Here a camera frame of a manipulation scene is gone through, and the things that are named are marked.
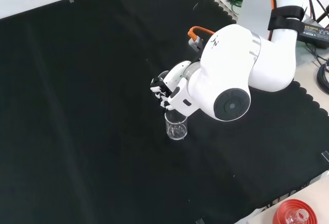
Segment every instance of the clear glass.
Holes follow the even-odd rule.
[[[169,72],[169,71],[164,71],[163,73],[161,73],[161,74],[158,76],[159,79],[160,79],[160,80],[163,80],[163,79],[167,76],[168,72]]]
[[[286,213],[287,224],[307,224],[308,212],[304,209],[292,209]]]
[[[166,130],[169,138],[181,140],[187,135],[187,117],[176,110],[164,114],[166,119]]]

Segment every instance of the glass beaker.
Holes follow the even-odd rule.
[[[166,131],[169,138],[181,140],[187,135],[187,117],[177,110],[171,110],[164,114],[166,119]]]

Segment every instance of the robot finger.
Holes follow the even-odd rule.
[[[166,97],[166,94],[163,93],[163,92],[157,92],[157,93],[155,94],[155,97],[158,98],[158,99],[165,100],[165,101],[168,100],[168,97]]]
[[[151,87],[150,90],[154,93],[158,93],[161,92],[161,87],[160,86]]]
[[[172,105],[166,106],[166,110],[171,111],[174,110],[175,108]]]
[[[163,107],[163,108],[166,108],[166,106],[168,106],[168,105],[169,105],[169,102],[167,102],[167,101],[162,100],[160,102],[160,106]]]

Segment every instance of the black strap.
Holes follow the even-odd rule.
[[[268,30],[290,29],[298,33],[303,32],[305,24],[301,22],[304,18],[304,10],[297,6],[279,7],[272,10]]]
[[[279,7],[272,10],[271,18],[285,17],[285,18],[298,18],[303,20],[305,15],[304,9],[298,6]]]
[[[271,18],[268,24],[268,30],[290,29],[298,33],[303,32],[305,24],[299,20],[292,20],[284,17]]]

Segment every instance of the robotic hand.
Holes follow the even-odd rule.
[[[303,0],[277,0],[277,7],[299,6]],[[191,37],[197,51],[200,40]],[[296,70],[297,32],[273,31],[271,41],[239,25],[229,25],[206,44],[201,60],[185,61],[153,79],[151,90],[161,106],[190,116],[199,108],[216,120],[233,121],[247,113],[249,86],[279,91],[292,81]]]

